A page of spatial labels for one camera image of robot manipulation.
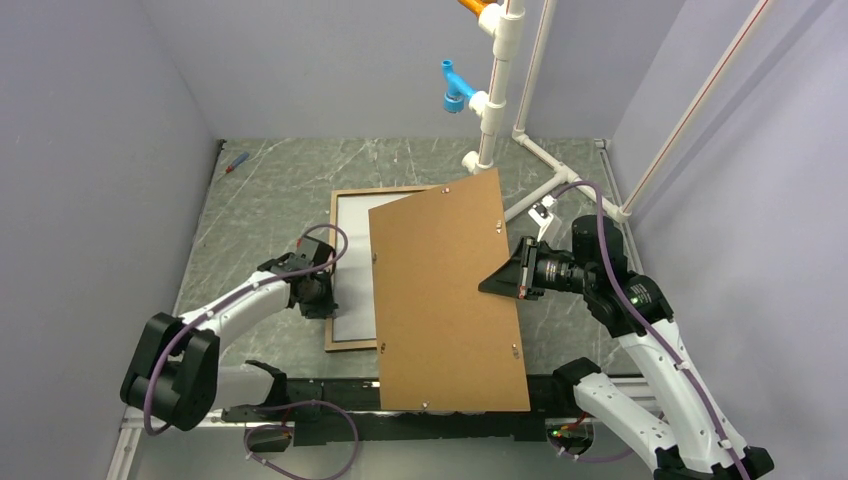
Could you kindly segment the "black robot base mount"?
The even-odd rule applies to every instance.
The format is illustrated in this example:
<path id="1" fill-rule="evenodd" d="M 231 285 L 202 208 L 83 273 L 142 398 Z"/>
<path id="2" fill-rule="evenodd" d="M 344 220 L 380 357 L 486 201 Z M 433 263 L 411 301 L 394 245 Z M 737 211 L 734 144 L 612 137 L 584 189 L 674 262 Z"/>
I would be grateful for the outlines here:
<path id="1" fill-rule="evenodd" d="M 288 393 L 292 400 L 306 404 L 294 409 L 261 409 L 233 406 L 211 413 L 206 420 L 217 426 L 237 424 L 285 426 L 299 446 L 324 445 L 348 440 L 350 428 L 343 415 L 352 419 L 361 441 L 401 441 L 468 438 L 510 438 L 515 441 L 550 440 L 569 454 L 585 454 L 594 438 L 591 421 L 559 425 L 558 419 L 577 411 L 575 397 L 567 390 L 577 386 L 577 376 L 598 373 L 600 368 L 585 358 L 573 361 L 552 376 L 528 377 L 529 412 L 423 413 L 379 410 L 374 382 L 329 379 L 319 384 L 292 380 Z"/>

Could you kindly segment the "brown fibreboard backing board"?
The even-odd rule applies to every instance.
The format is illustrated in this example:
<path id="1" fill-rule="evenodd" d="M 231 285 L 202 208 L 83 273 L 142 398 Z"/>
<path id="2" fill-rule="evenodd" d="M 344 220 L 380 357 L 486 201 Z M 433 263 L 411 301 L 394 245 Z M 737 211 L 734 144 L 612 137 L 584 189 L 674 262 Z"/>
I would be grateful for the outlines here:
<path id="1" fill-rule="evenodd" d="M 380 404 L 419 412 L 526 412 L 516 302 L 479 291 L 510 256 L 489 170 L 369 213 Z"/>

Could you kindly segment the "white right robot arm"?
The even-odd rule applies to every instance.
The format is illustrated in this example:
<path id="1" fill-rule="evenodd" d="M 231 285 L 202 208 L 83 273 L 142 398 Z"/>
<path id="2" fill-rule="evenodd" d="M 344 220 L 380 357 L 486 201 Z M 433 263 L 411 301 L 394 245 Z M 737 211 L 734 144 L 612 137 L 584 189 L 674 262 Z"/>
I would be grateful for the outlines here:
<path id="1" fill-rule="evenodd" d="M 615 223 L 585 215 L 572 222 L 571 232 L 568 250 L 522 237 L 478 289 L 520 300 L 537 300 L 548 291 L 580 296 L 634 361 L 661 413 L 622 393 L 585 357 L 553 372 L 555 409 L 601 420 L 655 479 L 760 479 L 772 472 L 769 452 L 747 443 L 704 385 L 662 290 L 629 268 Z"/>

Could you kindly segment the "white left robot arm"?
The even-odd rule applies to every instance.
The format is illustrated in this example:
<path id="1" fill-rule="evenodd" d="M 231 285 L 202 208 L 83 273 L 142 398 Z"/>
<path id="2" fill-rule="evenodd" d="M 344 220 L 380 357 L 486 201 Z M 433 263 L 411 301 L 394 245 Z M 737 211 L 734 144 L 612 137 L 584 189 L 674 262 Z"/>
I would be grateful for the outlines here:
<path id="1" fill-rule="evenodd" d="M 189 431 L 216 409 L 249 407 L 258 417 L 279 417 L 290 401 L 288 377 L 257 360 L 223 367 L 223 351 L 259 322 L 298 308 L 306 319 L 327 319 L 338 305 L 332 280 L 345 255 L 304 235 L 293 252 L 260 264 L 241 284 L 209 304 L 180 315 L 160 312 L 146 323 L 119 390 L 120 400 L 142 413 L 158 435 Z"/>

